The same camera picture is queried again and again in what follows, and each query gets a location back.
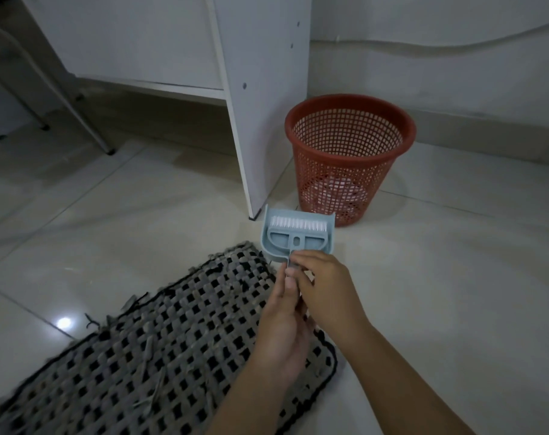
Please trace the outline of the person's left hand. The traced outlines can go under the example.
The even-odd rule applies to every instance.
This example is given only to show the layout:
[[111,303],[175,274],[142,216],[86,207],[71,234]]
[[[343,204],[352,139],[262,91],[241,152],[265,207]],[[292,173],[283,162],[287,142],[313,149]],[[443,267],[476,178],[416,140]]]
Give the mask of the person's left hand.
[[278,268],[276,281],[263,308],[252,356],[272,363],[287,359],[305,359],[316,326],[307,314],[307,305],[300,295],[295,311],[284,311],[284,270]]

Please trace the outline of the person's right hand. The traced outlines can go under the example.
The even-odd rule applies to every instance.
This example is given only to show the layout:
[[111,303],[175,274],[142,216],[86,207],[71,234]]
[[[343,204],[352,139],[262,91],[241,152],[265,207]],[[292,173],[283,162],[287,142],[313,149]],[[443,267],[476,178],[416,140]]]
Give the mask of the person's right hand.
[[311,316],[334,343],[343,350],[357,341],[370,322],[347,267],[334,256],[329,272],[299,270],[296,278]]

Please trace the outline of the light blue plastic dustpan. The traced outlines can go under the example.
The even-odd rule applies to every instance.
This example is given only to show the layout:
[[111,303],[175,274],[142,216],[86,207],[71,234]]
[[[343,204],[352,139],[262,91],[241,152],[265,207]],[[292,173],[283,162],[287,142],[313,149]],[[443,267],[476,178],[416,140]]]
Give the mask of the light blue plastic dustpan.
[[334,248],[336,214],[319,214],[265,206],[261,246],[271,261],[290,264],[297,250],[331,254]]

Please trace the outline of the blue brush with white bristles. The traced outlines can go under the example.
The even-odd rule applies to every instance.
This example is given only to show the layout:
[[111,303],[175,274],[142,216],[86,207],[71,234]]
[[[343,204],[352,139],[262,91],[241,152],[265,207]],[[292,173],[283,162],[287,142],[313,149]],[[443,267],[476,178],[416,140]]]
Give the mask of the blue brush with white bristles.
[[330,241],[329,222],[313,217],[272,216],[266,237],[284,253],[288,265],[295,250],[326,251]]

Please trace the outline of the person's left forearm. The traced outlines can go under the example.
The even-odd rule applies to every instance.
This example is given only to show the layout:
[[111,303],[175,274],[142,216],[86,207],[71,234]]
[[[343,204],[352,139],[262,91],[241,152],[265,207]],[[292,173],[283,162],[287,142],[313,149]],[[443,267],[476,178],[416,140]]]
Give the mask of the person's left forearm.
[[205,435],[275,435],[285,396],[305,366],[305,359],[272,363],[252,356]]

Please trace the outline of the person's right forearm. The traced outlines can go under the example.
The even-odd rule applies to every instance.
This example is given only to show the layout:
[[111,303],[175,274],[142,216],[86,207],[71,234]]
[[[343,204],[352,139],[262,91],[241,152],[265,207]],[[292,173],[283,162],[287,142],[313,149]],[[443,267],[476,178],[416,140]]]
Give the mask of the person's right forearm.
[[476,435],[368,321],[335,342],[383,435]]

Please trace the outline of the crumpled white paper trash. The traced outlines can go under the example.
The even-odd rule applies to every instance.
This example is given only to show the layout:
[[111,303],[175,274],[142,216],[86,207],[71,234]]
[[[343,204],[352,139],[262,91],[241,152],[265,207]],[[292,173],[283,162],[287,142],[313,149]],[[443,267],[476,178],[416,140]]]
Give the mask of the crumpled white paper trash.
[[369,192],[349,177],[325,176],[316,183],[315,202],[322,211],[346,211],[364,204]]

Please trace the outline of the red plastic mesh wastebasket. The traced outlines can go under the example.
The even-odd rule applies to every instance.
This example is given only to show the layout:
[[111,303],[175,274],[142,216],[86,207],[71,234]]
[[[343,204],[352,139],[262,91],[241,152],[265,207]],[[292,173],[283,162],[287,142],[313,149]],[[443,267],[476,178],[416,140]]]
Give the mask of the red plastic mesh wastebasket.
[[[416,124],[406,111],[361,94],[311,97],[288,112],[284,129],[293,147],[300,210],[335,213],[336,227],[363,217],[394,162],[416,140]],[[325,176],[349,177],[370,197],[346,211],[321,211],[316,183]]]

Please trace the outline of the grey black woven floor mat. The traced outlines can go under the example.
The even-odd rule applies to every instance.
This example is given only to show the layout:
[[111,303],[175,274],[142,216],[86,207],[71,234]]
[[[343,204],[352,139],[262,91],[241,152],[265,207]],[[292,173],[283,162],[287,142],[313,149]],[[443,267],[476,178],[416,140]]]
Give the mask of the grey black woven floor mat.
[[275,282],[240,243],[49,359],[0,399],[0,435],[199,435],[254,348]]

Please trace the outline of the white wooden desk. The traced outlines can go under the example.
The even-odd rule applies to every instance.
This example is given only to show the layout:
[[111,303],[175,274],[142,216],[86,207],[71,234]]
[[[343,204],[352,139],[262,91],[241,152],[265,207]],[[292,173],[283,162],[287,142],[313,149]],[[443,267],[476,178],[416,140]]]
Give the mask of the white wooden desk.
[[292,157],[312,0],[23,0],[77,78],[226,103],[249,219]]

